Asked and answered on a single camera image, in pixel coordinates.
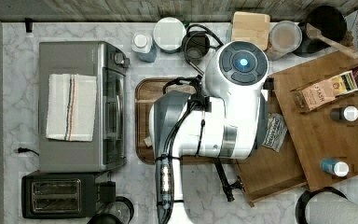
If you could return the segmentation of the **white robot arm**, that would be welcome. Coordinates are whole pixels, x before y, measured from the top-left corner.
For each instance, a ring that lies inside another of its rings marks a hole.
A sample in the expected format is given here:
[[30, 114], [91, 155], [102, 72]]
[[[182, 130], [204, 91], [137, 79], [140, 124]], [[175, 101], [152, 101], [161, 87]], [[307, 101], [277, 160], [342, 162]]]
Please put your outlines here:
[[246, 159], [267, 132], [267, 56], [253, 43], [220, 47], [206, 71], [168, 82], [151, 106], [158, 224], [191, 221], [184, 205], [183, 156]]

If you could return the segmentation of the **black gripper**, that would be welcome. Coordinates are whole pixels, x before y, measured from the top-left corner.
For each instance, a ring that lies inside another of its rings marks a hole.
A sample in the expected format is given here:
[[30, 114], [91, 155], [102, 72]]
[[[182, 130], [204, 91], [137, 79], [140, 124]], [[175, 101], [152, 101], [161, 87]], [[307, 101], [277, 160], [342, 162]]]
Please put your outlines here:
[[227, 180], [227, 176], [224, 170], [224, 167], [222, 165], [222, 162], [220, 161], [219, 158], [214, 158], [213, 159], [213, 163], [215, 165], [215, 169], [219, 175], [221, 184], [222, 184], [222, 189], [223, 192], [225, 193], [226, 197], [227, 197], [227, 201], [229, 203], [234, 202], [235, 198], [234, 195], [232, 193], [232, 190], [234, 189], [243, 189], [243, 183], [241, 181], [241, 178], [239, 176], [237, 176], [237, 179], [234, 183], [229, 184], [228, 180]]

